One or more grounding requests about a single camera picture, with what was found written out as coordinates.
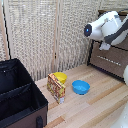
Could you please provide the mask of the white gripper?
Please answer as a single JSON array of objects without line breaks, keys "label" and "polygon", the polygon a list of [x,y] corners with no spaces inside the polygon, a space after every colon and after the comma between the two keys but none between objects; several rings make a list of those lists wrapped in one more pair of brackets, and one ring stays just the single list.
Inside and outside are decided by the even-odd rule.
[{"label": "white gripper", "polygon": [[101,45],[100,45],[100,47],[99,47],[99,50],[109,50],[110,47],[111,47],[110,44],[107,44],[105,42],[102,42]]}]

